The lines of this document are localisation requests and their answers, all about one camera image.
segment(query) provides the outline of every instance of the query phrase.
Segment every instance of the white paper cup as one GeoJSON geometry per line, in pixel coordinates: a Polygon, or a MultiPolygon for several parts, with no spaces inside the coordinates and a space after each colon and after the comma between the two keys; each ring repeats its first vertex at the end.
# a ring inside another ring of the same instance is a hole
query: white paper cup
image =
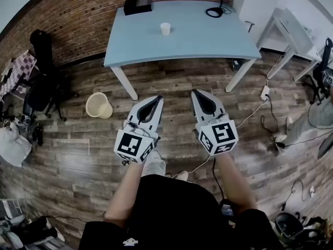
{"type": "Polygon", "coordinates": [[[162,24],[161,24],[162,34],[163,34],[164,36],[169,35],[169,34],[170,34],[170,28],[171,28],[170,23],[167,23],[167,22],[162,23],[162,24]]]}

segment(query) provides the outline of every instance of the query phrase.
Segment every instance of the wooden floor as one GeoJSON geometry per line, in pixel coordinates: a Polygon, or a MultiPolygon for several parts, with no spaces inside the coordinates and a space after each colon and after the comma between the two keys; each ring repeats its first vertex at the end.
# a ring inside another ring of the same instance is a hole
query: wooden floor
{"type": "MultiPolygon", "coordinates": [[[[211,92],[223,102],[231,119],[240,124],[261,103],[259,96],[266,84],[265,75],[279,55],[262,53],[258,60],[234,88],[224,88],[234,75],[227,59],[182,59],[149,62],[124,68],[139,99],[153,95],[164,96],[164,109],[158,133],[161,141],[158,151],[167,163],[167,172],[192,170],[207,158],[207,153],[193,133],[196,120],[190,107],[193,88],[211,92]]],[[[292,75],[309,63],[298,59],[269,81],[273,110],[281,132],[285,130],[287,116],[298,118],[309,106],[306,90],[292,75]]],[[[71,216],[83,221],[102,219],[108,201],[117,189],[125,167],[113,153],[117,130],[136,103],[130,99],[117,78],[103,60],[91,61],[68,69],[73,75],[73,89],[80,97],[62,106],[67,122],[39,115],[44,126],[44,145],[34,147],[23,169],[0,162],[1,194],[6,198],[21,198],[24,190],[29,217],[36,215],[71,216]],[[109,119],[90,118],[85,102],[94,92],[104,92],[114,113],[109,119]]],[[[22,103],[15,102],[15,112],[22,103]]],[[[297,183],[286,211],[301,211],[308,216],[332,216],[333,151],[317,160],[318,147],[325,137],[291,147],[287,154],[278,156],[270,134],[260,125],[261,115],[266,125],[274,129],[275,122],[270,105],[264,105],[253,117],[238,128],[239,143],[232,155],[239,169],[255,190],[259,208],[274,219],[281,203],[288,197],[295,179],[304,182],[304,199],[301,184],[297,183]],[[317,191],[309,198],[309,187],[317,191]]],[[[323,132],[311,131],[302,140],[323,132]]],[[[190,181],[204,186],[218,201],[221,199],[212,176],[212,162],[190,175],[190,181]]],[[[78,219],[52,219],[65,235],[68,245],[77,248],[84,223],[78,219]]]]}

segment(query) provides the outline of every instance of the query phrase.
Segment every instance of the table leg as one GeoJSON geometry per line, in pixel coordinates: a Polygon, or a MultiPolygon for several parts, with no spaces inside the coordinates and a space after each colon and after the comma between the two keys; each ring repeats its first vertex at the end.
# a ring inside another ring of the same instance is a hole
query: table leg
{"type": "Polygon", "coordinates": [[[267,75],[267,78],[270,80],[275,74],[277,74],[280,69],[293,57],[295,54],[295,51],[290,48],[287,53],[284,54],[283,59],[278,62],[275,67],[272,69],[272,71],[267,75]]]}
{"type": "Polygon", "coordinates": [[[316,66],[319,63],[318,60],[312,60],[311,63],[303,69],[297,76],[293,78],[294,81],[298,81],[301,77],[303,77],[305,74],[308,73],[309,70],[311,70],[314,66],[316,66]]]}
{"type": "Polygon", "coordinates": [[[133,100],[138,100],[138,96],[137,96],[135,90],[133,89],[131,83],[127,79],[127,77],[126,77],[124,71],[121,69],[121,67],[110,67],[110,68],[113,71],[113,73],[117,76],[120,83],[124,86],[125,90],[129,93],[131,98],[133,100]]]}
{"type": "Polygon", "coordinates": [[[256,61],[256,59],[251,59],[247,62],[245,62],[240,69],[237,71],[237,73],[235,74],[235,76],[232,78],[232,80],[230,81],[230,83],[228,84],[228,86],[225,88],[225,91],[227,93],[231,92],[232,89],[236,86],[236,84],[240,81],[241,78],[243,78],[243,76],[245,75],[245,73],[249,70],[249,68],[251,68],[251,66],[253,65],[253,63],[256,61]]]}

